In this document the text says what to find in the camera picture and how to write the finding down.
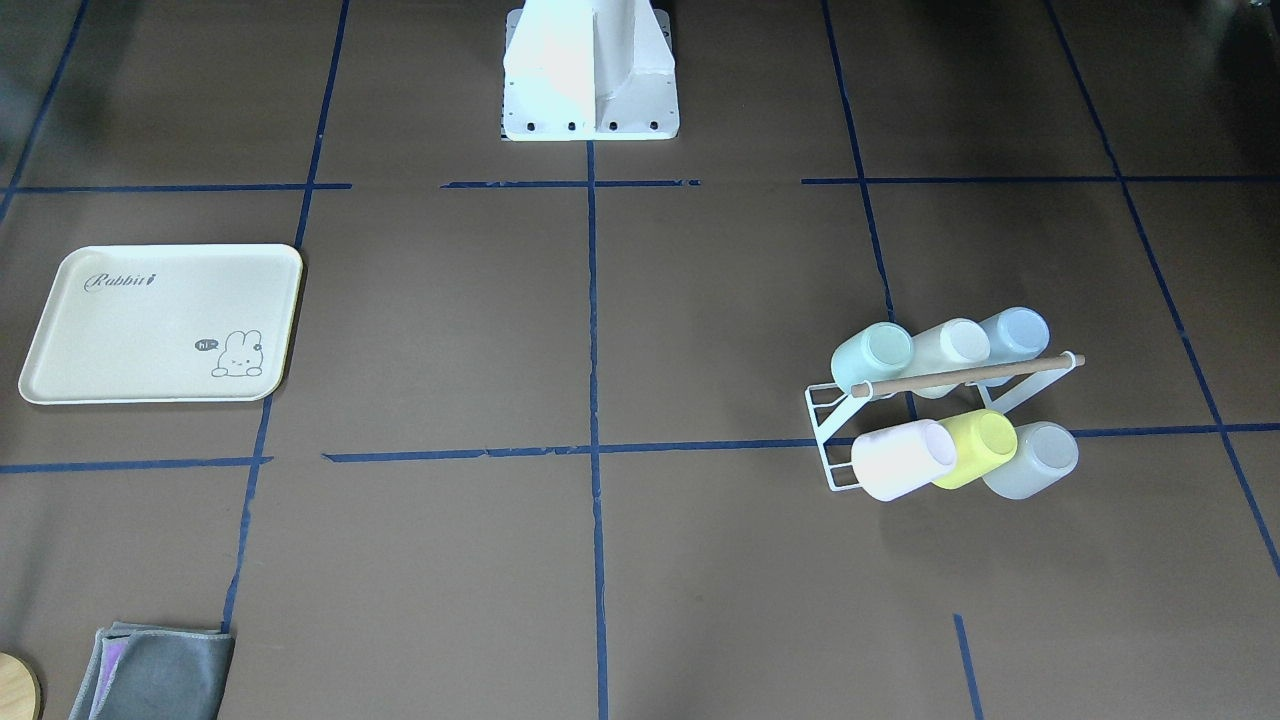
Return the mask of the beige rabbit tray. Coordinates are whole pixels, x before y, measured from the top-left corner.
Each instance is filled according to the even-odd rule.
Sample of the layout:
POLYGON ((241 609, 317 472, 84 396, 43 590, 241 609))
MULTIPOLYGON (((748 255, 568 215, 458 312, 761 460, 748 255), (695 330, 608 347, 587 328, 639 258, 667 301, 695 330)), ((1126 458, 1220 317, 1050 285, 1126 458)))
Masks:
POLYGON ((59 265, 29 404, 251 402, 280 384, 305 264, 284 243, 88 246, 59 265))

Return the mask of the green cup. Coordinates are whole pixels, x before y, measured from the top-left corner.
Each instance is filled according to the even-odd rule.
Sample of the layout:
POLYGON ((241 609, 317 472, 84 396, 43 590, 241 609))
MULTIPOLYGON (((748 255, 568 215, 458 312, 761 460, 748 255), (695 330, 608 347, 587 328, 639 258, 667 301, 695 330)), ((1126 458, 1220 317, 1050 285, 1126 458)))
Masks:
POLYGON ((914 359, 911 334, 892 322, 878 322, 845 340, 832 354, 833 383, 850 392, 863 382, 900 377, 914 359))

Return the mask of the pink cup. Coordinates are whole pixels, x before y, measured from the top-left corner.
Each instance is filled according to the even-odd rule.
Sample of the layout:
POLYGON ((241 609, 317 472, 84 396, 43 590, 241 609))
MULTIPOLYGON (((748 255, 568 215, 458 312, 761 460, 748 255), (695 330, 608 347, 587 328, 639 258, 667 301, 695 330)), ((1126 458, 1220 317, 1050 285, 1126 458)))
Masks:
POLYGON ((851 469, 859 486, 881 502, 896 500, 946 475, 957 446, 936 420, 922 419, 855 438, 851 469))

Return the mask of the beige cup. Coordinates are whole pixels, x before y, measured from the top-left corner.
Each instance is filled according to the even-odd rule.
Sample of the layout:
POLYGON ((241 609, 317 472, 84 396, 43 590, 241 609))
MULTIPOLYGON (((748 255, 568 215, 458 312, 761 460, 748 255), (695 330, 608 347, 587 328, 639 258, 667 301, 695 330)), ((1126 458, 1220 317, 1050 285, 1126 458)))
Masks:
POLYGON ((972 319, 955 318, 911 337, 913 357, 902 377, 919 377, 982 366, 989 360, 986 329, 972 319))

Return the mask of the yellow cup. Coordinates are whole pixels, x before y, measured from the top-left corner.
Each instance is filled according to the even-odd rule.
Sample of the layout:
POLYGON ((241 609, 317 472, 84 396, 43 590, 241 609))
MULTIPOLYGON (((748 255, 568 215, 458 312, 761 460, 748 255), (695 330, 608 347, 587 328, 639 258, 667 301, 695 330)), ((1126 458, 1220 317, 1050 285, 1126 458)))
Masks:
POLYGON ((989 409, 977 409, 940 420, 955 443, 955 468, 932 482, 943 489, 957 489, 1009 462, 1018 450, 1012 423, 989 409))

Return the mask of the blue cup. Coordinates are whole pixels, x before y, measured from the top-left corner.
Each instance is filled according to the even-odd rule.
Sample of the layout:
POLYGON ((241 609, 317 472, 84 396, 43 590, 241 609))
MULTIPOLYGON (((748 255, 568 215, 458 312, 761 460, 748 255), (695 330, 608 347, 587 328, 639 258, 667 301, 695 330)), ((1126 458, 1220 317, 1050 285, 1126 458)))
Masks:
POLYGON ((1007 307, 979 323, 989 341, 987 365, 1032 360, 1047 350, 1050 327, 1038 311, 1007 307))

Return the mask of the grey cup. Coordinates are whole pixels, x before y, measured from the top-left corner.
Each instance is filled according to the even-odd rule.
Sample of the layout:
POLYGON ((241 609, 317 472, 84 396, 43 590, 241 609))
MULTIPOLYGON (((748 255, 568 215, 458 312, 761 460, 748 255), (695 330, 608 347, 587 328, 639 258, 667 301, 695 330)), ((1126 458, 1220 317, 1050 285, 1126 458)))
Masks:
POLYGON ((1012 457, 982 478, 997 496, 1025 500, 1075 470, 1079 447, 1066 428, 1052 421, 1034 421, 1014 430, 1018 442, 1012 457))

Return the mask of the grey folded cloth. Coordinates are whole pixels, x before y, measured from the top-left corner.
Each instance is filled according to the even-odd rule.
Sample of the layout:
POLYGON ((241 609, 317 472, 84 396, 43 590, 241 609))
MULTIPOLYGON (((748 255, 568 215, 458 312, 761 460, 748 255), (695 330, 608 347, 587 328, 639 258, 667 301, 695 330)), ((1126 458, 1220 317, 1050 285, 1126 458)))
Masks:
POLYGON ((96 630, 70 719, 215 719, 232 634, 114 621, 96 630))

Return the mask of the wooden mug tree stand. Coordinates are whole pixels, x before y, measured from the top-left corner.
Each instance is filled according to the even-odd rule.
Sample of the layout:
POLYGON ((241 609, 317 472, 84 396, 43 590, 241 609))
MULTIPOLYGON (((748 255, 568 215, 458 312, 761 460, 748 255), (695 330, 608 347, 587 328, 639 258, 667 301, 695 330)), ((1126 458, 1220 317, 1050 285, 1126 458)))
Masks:
POLYGON ((1 652, 1 719, 40 719, 42 706, 41 685, 31 666, 1 652))

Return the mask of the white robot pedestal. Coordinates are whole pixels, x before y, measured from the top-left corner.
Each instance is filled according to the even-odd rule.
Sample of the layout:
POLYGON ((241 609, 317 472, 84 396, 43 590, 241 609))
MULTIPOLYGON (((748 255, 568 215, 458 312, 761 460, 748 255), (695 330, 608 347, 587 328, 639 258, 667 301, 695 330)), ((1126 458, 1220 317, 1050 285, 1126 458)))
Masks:
POLYGON ((650 1, 526 1, 506 17, 503 70, 508 141, 678 135, 672 19, 650 1))

